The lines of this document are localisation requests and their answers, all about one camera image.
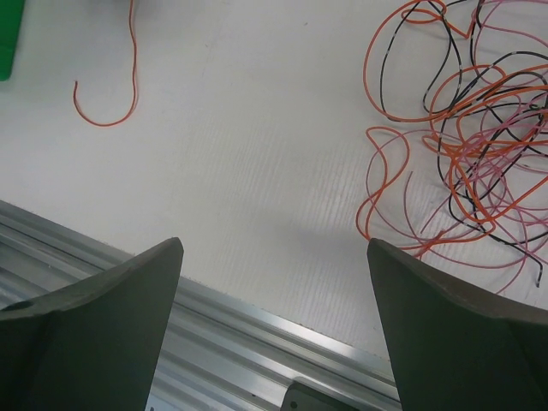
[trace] metal frame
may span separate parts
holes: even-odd
[[[0,305],[130,257],[0,202]],[[278,410],[294,380],[359,409],[401,409],[387,361],[181,278],[151,390],[156,411]]]

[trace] wire pile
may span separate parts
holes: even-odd
[[[384,224],[402,236],[409,245],[401,247],[416,258],[426,253],[463,265],[486,269],[503,269],[515,266],[513,278],[498,293],[506,290],[531,261],[538,267],[536,286],[540,285],[546,259],[539,250],[548,242],[548,198],[544,204],[531,205],[532,199],[541,194],[540,189],[548,182],[548,56],[536,51],[509,51],[492,63],[477,63],[478,44],[486,30],[499,35],[522,36],[548,46],[548,42],[531,33],[520,32],[490,24],[490,19],[502,4],[538,3],[548,0],[479,0],[471,14],[466,32],[452,25],[447,18],[449,11],[467,0],[444,4],[440,0],[410,1],[389,15],[375,32],[367,49],[363,68],[366,95],[373,107],[386,118],[398,123],[419,124],[418,128],[398,130],[385,126],[369,128],[366,136],[376,152],[372,156],[366,174],[367,198],[356,214],[356,226],[367,239],[372,238],[372,220],[380,218]],[[400,19],[384,54],[380,70],[380,94],[374,98],[370,91],[370,55],[379,34],[394,19]],[[405,24],[441,24],[447,36],[447,52],[443,63],[422,97],[425,115],[405,118],[387,111],[383,87],[384,71],[397,34]],[[468,42],[469,65],[463,66],[463,58],[457,42]],[[456,72],[441,82],[442,73],[450,56],[454,56]],[[509,60],[526,57],[535,64],[532,67],[506,72]],[[450,102],[442,106],[440,96],[450,92]],[[390,135],[379,143],[377,136]],[[410,158],[410,141],[422,139],[422,143],[436,156],[438,175],[447,190],[446,200],[439,205],[422,227],[414,227],[408,215],[408,188],[412,173],[408,173],[403,193],[403,212],[407,227],[396,223],[381,211],[379,201],[383,193],[402,177]],[[387,149],[402,145],[405,160],[394,167],[387,159]],[[381,161],[384,171],[380,187],[371,189],[370,177],[374,160]],[[519,187],[509,180],[519,180]],[[447,211],[453,220],[435,235],[425,231],[434,217]],[[452,259],[440,252],[440,245],[472,243],[489,237],[513,250],[513,261],[499,265],[477,265]]]

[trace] white table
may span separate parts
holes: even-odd
[[[0,84],[2,200],[131,253],[179,236],[182,275],[387,358],[354,214],[364,130],[385,123],[363,56],[401,3],[137,0],[139,106],[101,129],[72,88],[98,121],[125,113],[128,0],[27,0]],[[389,69],[409,81],[387,90],[395,110],[414,112],[443,57],[444,41],[419,35]],[[543,289],[531,276],[513,288],[537,305]]]

